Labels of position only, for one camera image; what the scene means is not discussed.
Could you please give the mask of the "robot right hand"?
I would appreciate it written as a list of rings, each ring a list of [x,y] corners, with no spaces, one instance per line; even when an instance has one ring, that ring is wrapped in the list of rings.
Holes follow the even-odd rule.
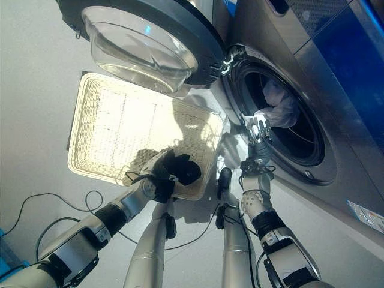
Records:
[[[271,159],[269,120],[262,113],[253,116],[241,114],[243,125],[248,131],[248,156],[258,163],[267,164]]]

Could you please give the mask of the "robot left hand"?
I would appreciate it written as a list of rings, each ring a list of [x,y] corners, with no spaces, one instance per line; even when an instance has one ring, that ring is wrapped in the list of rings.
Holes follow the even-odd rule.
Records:
[[[202,173],[199,165],[191,161],[188,154],[176,155],[173,149],[168,149],[144,164],[140,174],[149,175],[156,184],[178,182],[186,186],[198,180]]]

